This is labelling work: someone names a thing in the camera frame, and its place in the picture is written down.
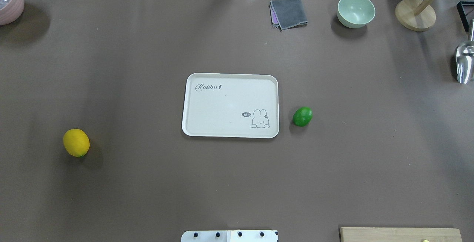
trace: wooden cutting board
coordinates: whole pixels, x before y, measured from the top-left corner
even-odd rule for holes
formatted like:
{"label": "wooden cutting board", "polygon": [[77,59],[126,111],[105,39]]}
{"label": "wooden cutting board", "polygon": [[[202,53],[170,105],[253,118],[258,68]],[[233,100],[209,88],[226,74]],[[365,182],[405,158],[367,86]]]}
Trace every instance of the wooden cutting board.
{"label": "wooden cutting board", "polygon": [[462,242],[459,229],[341,227],[341,242]]}

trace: gray cloth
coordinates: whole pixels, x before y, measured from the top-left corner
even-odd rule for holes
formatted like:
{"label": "gray cloth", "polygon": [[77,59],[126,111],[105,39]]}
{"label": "gray cloth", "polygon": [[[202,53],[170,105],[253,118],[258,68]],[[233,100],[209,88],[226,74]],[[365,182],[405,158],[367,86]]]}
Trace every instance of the gray cloth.
{"label": "gray cloth", "polygon": [[308,23],[301,0],[271,0],[270,6],[281,30]]}

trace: mint green bowl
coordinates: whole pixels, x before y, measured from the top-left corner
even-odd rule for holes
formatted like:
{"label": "mint green bowl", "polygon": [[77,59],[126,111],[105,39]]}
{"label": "mint green bowl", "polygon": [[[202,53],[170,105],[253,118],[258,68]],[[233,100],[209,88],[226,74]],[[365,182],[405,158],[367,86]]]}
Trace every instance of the mint green bowl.
{"label": "mint green bowl", "polygon": [[337,18],[349,28],[359,28],[375,17],[375,7],[369,0],[339,0]]}

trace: bowl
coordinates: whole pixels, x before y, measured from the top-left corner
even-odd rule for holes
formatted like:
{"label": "bowl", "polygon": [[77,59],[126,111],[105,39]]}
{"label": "bowl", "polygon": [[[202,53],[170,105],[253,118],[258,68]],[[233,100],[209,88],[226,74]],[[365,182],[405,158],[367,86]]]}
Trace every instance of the bowl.
{"label": "bowl", "polygon": [[25,8],[25,0],[0,0],[0,26],[15,21]]}
{"label": "bowl", "polygon": [[349,28],[359,28],[375,17],[375,7],[369,0],[339,0],[337,18]]}

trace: silver scoop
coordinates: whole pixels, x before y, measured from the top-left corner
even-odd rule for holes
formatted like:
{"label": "silver scoop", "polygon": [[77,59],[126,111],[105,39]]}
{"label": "silver scoop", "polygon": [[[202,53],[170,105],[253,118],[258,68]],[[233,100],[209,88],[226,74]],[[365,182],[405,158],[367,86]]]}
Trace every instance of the silver scoop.
{"label": "silver scoop", "polygon": [[467,84],[472,81],[474,74],[474,19],[469,28],[469,40],[456,48],[457,81]]}

